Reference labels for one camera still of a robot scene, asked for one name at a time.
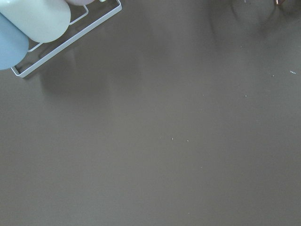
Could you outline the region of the white cup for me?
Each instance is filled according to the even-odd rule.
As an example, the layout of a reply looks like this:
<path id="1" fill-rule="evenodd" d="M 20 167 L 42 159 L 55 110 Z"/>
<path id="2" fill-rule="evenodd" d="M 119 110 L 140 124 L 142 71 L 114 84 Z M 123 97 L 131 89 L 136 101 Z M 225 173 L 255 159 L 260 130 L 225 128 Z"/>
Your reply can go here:
<path id="1" fill-rule="evenodd" d="M 2 0 L 0 13 L 39 43 L 60 38 L 71 21 L 71 10 L 64 0 Z"/>

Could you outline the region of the light blue cup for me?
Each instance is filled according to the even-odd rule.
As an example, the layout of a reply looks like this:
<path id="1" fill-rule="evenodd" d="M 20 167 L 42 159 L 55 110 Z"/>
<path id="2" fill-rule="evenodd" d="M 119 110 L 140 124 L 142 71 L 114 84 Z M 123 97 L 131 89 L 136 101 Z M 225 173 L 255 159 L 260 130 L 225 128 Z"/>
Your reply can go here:
<path id="1" fill-rule="evenodd" d="M 29 48 L 28 37 L 2 14 L 0 15 L 0 69 L 20 63 Z"/>

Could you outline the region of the pink cup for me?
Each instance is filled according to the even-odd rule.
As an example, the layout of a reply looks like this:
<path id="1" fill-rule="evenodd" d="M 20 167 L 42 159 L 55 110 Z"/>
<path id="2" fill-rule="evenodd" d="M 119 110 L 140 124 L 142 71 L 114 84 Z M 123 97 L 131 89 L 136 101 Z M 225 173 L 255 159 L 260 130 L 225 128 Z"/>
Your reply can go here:
<path id="1" fill-rule="evenodd" d="M 91 4 L 94 0 L 65 0 L 68 4 L 74 5 L 74 6 L 84 6 Z"/>

